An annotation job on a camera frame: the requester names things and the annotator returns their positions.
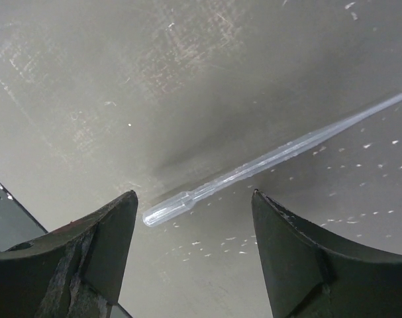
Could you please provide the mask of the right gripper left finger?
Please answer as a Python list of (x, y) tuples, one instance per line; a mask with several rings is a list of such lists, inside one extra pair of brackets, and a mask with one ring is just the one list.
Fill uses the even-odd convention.
[(110, 317), (118, 304), (138, 198), (0, 251), (0, 317)]

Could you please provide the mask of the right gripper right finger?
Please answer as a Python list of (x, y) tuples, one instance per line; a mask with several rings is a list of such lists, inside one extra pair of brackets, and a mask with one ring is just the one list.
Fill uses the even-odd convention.
[(330, 232), (258, 189), (251, 206), (273, 317), (402, 317), (402, 255)]

